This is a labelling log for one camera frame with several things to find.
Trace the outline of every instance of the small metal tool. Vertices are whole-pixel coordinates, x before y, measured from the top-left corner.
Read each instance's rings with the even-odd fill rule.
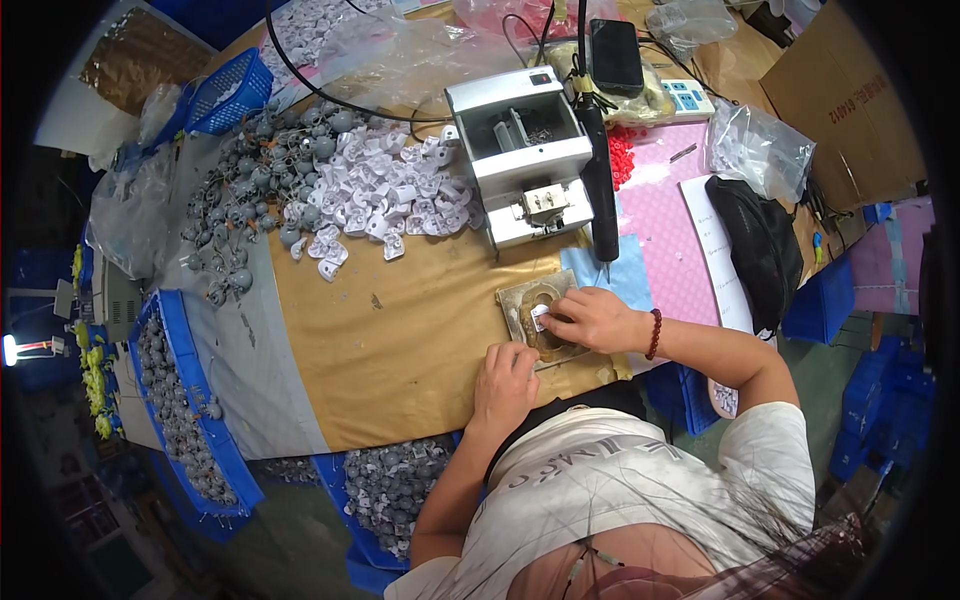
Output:
[[[680,159],[683,158],[684,156],[690,154],[691,152],[693,152],[693,151],[696,150],[696,149],[697,149],[697,145],[696,145],[696,144],[690,144],[690,145],[687,146],[686,148],[680,150],[679,152],[677,152],[676,154],[674,154],[673,156],[671,156],[671,157],[670,157],[670,162],[677,162],[678,160],[680,160]]]

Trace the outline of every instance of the white machine housing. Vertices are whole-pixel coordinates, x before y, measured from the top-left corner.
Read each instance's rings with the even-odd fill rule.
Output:
[[[496,248],[571,231],[593,219],[580,180],[593,147],[553,67],[502,73],[445,92]],[[527,135],[534,127],[540,137]]]

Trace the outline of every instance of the cardboard box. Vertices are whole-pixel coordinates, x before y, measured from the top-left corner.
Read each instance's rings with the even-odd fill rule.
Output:
[[[780,120],[817,142],[812,175],[831,207],[917,195],[926,168],[906,112],[839,3],[820,9],[760,85]]]

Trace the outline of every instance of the white paper sheet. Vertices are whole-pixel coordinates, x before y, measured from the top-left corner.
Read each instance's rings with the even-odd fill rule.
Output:
[[[713,209],[713,204],[707,197],[705,185],[711,177],[713,175],[704,175],[681,181],[680,190],[684,194],[690,218],[697,229],[700,248],[707,261],[720,325],[754,335],[754,319],[750,313],[747,294],[731,260],[730,238],[724,228],[723,219]]]

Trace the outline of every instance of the woman's left hand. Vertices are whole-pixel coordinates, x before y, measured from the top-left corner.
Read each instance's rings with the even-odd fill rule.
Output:
[[[540,354],[521,342],[494,344],[473,388],[473,417],[467,430],[497,444],[507,439],[534,408]]]

